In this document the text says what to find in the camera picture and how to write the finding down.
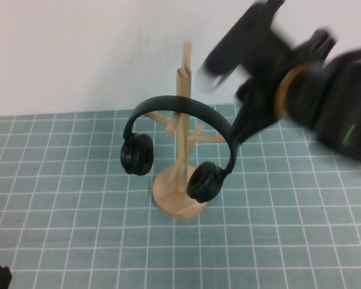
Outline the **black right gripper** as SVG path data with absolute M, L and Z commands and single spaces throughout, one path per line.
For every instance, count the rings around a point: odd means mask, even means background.
M 239 143 L 276 122 L 275 98 L 288 73 L 292 49 L 271 25 L 283 1 L 255 1 L 208 54 L 197 74 L 205 92 L 213 92 L 240 67 L 249 78 L 236 91 L 240 104 L 232 124 Z

